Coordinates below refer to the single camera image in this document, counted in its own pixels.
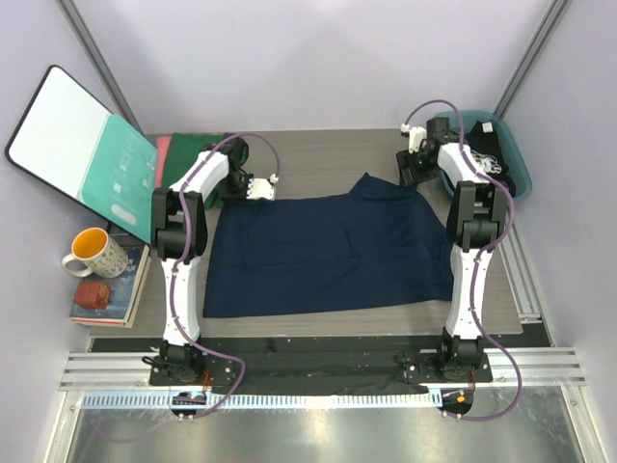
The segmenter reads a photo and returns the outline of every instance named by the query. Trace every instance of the mug handle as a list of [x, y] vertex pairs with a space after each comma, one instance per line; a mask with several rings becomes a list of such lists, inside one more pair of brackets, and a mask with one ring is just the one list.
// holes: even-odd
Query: mug handle
[[90, 267], [86, 267], [83, 270], [73, 270], [72, 268], [68, 268], [67, 264], [74, 261], [80, 262], [81, 260], [79, 260], [73, 254], [67, 254], [62, 258], [62, 266], [65, 268], [67, 273], [71, 274], [73, 277], [84, 278], [94, 273], [94, 271]]

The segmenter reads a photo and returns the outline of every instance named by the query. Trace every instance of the stack of books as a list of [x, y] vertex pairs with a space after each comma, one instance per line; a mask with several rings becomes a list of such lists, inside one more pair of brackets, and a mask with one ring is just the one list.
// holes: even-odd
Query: stack of books
[[114, 235], [114, 239], [128, 254], [128, 266], [114, 279], [104, 279], [95, 274], [83, 279], [85, 282], [101, 282], [104, 287], [99, 291], [101, 297], [97, 297], [96, 302], [84, 304], [87, 307], [73, 301], [70, 319], [75, 323], [123, 328], [133, 326], [150, 264], [150, 248], [145, 244], [136, 244], [136, 240], [130, 238], [122, 239], [122, 236]]

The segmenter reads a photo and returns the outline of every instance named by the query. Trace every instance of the green cloth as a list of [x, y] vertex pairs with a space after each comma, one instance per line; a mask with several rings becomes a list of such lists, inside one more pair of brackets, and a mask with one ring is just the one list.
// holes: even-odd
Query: green cloth
[[[222, 133], [175, 133], [172, 135], [163, 167], [161, 186], [169, 188], [180, 180], [195, 164], [205, 145], [216, 144], [221, 140], [223, 140]], [[223, 202], [217, 197], [216, 189], [204, 200], [203, 205], [206, 209], [212, 206], [223, 206]]]

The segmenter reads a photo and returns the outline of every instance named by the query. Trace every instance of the gray table surface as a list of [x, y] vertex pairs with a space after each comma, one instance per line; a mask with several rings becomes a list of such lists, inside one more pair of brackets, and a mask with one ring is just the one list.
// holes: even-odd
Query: gray table surface
[[[278, 198], [314, 198], [348, 192], [365, 172], [394, 183], [398, 171], [394, 155], [405, 148], [397, 130], [328, 130], [269, 132], [267, 138], [281, 154]], [[268, 147], [247, 137], [251, 155], [246, 165], [256, 177], [274, 172], [274, 157]], [[445, 223], [450, 199], [440, 180], [418, 190]], [[206, 213], [209, 243], [212, 242], [219, 210]], [[205, 295], [209, 244], [201, 260], [198, 277], [198, 305]], [[411, 305], [345, 311], [242, 318], [202, 318], [201, 334], [207, 337], [274, 336], [382, 336], [439, 335], [450, 303], [428, 301]], [[491, 333], [517, 334], [522, 331], [512, 291], [498, 251], [491, 260], [484, 297], [485, 327]], [[165, 324], [163, 271], [153, 257], [138, 313], [132, 328], [93, 328], [95, 337], [160, 337]]]

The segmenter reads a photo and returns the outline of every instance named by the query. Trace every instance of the pink object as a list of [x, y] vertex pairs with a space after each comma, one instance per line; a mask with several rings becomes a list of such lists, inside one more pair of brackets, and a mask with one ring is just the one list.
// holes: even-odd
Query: pink object
[[163, 182], [163, 169], [165, 168], [165, 159], [167, 151], [170, 149], [172, 137], [158, 137], [156, 139], [156, 150], [158, 151], [158, 162], [156, 164], [156, 186], [161, 186]]

